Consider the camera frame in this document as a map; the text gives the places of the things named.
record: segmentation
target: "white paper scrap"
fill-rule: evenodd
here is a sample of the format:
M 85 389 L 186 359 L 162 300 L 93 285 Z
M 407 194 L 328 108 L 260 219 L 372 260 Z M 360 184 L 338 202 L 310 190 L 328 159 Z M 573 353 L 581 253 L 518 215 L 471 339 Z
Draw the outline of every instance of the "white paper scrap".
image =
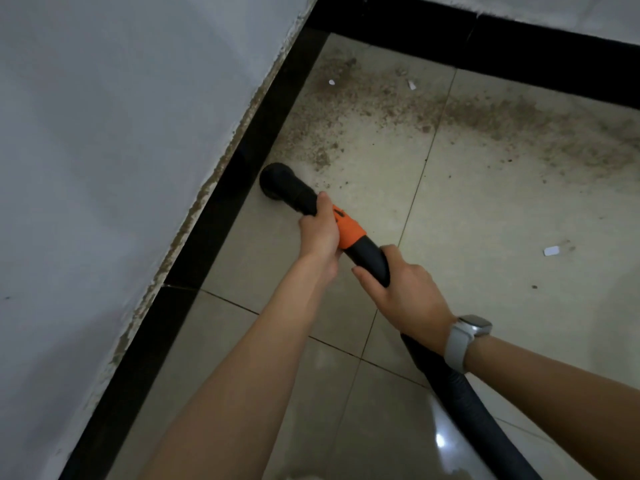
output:
M 560 254 L 560 247 L 558 246 L 551 246 L 545 249 L 545 256 L 555 256 L 556 254 Z

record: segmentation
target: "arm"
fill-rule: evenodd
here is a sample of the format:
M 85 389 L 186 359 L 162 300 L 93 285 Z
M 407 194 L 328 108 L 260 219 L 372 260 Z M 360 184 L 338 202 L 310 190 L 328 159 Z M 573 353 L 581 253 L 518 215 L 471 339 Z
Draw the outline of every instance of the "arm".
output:
M 389 322 L 443 355 L 456 317 L 424 268 L 405 263 L 395 246 L 384 252 L 389 288 L 363 268 L 354 268 L 354 274 Z M 465 367 L 592 475 L 640 478 L 640 391 L 491 336 L 469 345 Z
M 267 306 L 167 430 L 144 480 L 259 479 L 326 286 L 337 274 L 332 203 L 300 220 L 300 257 Z

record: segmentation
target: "black tube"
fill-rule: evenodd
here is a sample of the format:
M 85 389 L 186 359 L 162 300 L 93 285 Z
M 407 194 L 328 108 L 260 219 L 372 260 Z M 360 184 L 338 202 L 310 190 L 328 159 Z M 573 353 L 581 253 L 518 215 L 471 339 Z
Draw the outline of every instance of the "black tube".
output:
M 260 187 L 268 197 L 283 200 L 304 215 L 316 215 L 316 193 L 282 163 L 267 165 L 260 174 Z M 363 266 L 382 285 L 390 274 L 384 253 L 367 236 L 345 250 L 354 263 Z M 498 480 L 540 480 L 540 476 L 509 441 L 484 407 L 466 377 L 450 368 L 444 359 L 402 334 L 416 367 L 427 377 L 444 409 L 467 441 Z

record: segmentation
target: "person's right hand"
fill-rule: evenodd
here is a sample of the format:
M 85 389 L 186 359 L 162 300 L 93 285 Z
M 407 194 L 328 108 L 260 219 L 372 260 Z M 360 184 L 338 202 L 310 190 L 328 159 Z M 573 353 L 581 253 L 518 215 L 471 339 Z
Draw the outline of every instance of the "person's right hand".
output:
M 383 246 L 391 283 L 384 288 L 366 269 L 353 273 L 380 312 L 402 333 L 443 355 L 456 317 L 425 268 L 404 261 L 396 246 Z

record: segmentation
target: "gray wall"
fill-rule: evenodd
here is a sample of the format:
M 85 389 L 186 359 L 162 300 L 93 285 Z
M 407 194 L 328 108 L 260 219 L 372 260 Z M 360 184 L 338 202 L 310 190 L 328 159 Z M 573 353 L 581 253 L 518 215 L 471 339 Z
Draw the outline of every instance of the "gray wall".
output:
M 432 0 L 601 38 L 640 44 L 640 0 Z
M 3 480 L 60 473 L 119 334 L 307 6 L 0 0 Z

